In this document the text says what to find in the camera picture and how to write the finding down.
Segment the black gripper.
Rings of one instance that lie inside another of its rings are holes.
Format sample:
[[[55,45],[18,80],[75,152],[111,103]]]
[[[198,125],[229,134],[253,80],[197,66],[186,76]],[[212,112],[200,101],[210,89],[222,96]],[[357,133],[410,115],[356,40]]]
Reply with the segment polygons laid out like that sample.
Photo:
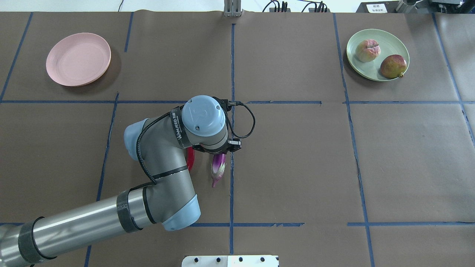
[[[193,146],[193,150],[208,154],[227,154],[241,148],[241,141],[224,141],[214,145],[197,144]]]

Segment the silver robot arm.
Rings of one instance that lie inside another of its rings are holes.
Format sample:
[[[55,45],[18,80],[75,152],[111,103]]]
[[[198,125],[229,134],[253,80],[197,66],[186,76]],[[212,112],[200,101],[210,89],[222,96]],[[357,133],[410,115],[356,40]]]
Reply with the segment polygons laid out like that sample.
[[[192,148],[223,156],[240,149],[241,137],[227,115],[239,101],[207,95],[181,101],[164,115],[129,125],[124,143],[147,182],[108,199],[51,217],[39,216],[17,224],[1,223],[1,266],[34,266],[58,255],[159,223],[167,231],[194,224],[200,206],[184,152]]]

